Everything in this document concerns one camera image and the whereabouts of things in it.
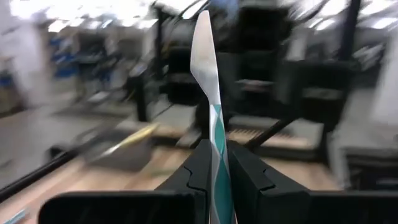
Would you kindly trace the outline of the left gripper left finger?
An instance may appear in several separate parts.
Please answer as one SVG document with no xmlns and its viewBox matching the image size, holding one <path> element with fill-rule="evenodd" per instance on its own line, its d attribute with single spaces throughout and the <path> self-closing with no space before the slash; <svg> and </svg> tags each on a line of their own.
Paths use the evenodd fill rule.
<svg viewBox="0 0 398 224">
<path fill-rule="evenodd" d="M 67 192 L 47 200 L 39 224 L 209 224 L 211 145 L 202 140 L 154 190 Z"/>
</svg>

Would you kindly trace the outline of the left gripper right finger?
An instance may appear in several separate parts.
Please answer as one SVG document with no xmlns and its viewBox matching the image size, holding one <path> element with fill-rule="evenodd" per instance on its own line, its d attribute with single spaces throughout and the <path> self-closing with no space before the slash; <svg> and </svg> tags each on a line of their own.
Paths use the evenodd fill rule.
<svg viewBox="0 0 398 224">
<path fill-rule="evenodd" d="M 398 224 L 398 192 L 314 191 L 228 143 L 238 224 Z"/>
</svg>

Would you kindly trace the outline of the cream handled table knife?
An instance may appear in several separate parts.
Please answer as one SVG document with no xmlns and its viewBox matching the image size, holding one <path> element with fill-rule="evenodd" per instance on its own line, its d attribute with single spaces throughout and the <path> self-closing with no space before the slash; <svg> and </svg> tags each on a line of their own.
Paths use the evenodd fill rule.
<svg viewBox="0 0 398 224">
<path fill-rule="evenodd" d="M 144 128 L 138 130 L 137 132 L 129 135 L 127 138 L 123 139 L 121 142 L 117 143 L 116 145 L 105 150 L 100 154 L 100 156 L 108 156 L 120 148 L 139 143 L 144 139 L 151 137 L 153 133 L 158 129 L 158 127 L 159 123 L 149 124 Z"/>
</svg>

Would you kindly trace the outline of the teal patterned table knife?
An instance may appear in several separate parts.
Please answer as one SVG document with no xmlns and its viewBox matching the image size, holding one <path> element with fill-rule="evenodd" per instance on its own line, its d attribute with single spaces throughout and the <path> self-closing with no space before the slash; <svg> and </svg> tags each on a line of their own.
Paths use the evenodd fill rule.
<svg viewBox="0 0 398 224">
<path fill-rule="evenodd" d="M 211 224 L 236 224 L 228 149 L 223 122 L 218 66 L 211 29 L 210 13 L 202 11 L 192 40 L 190 70 L 209 104 L 209 140 L 211 146 Z"/>
<path fill-rule="evenodd" d="M 25 209 L 18 211 L 11 218 L 8 218 L 3 224 L 18 224 L 20 221 L 25 219 L 27 212 Z"/>
</svg>

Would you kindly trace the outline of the grey plastic bin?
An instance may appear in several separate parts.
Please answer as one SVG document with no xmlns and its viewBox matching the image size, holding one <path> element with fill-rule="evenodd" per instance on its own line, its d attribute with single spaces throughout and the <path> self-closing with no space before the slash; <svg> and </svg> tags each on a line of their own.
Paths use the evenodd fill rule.
<svg viewBox="0 0 398 224">
<path fill-rule="evenodd" d="M 98 136 L 82 144 L 78 148 L 79 154 L 90 166 L 140 171 L 152 158 L 154 151 L 152 148 L 152 136 L 139 143 L 120 148 L 108 156 L 100 156 L 102 152 L 135 132 L 115 129 L 100 133 Z"/>
</svg>

